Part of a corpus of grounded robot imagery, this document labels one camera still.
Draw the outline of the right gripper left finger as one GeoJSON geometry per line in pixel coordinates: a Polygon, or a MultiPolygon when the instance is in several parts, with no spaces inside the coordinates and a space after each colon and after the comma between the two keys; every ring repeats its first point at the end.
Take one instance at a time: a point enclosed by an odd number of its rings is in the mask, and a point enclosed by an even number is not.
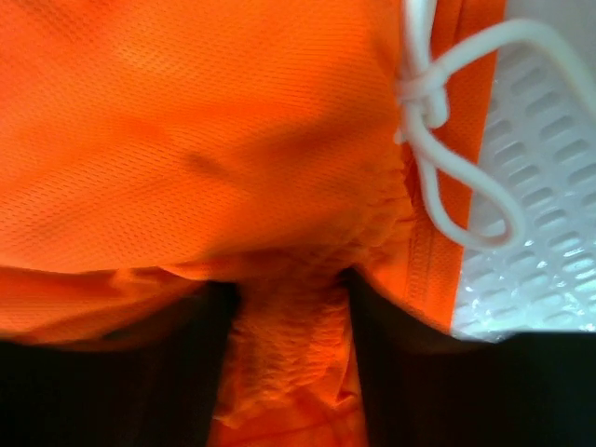
{"type": "Polygon", "coordinates": [[[211,282],[97,344],[1,344],[5,446],[205,446],[239,297],[211,282]]]}

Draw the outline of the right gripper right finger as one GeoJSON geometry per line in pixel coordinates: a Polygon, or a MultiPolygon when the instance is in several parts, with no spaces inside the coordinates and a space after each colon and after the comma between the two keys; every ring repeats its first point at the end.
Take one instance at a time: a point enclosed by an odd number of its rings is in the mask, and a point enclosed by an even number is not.
{"type": "Polygon", "coordinates": [[[595,337],[459,340],[391,304],[356,270],[349,297],[372,446],[591,446],[595,337]]]}

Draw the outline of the orange mesh shorts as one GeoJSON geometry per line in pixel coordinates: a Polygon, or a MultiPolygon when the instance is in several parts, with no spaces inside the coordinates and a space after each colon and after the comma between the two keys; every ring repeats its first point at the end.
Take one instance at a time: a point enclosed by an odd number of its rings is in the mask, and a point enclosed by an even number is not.
{"type": "Polygon", "coordinates": [[[239,297],[205,446],[372,446],[358,271],[443,332],[462,251],[425,215],[401,1],[5,1],[1,344],[97,344],[239,297]]]}

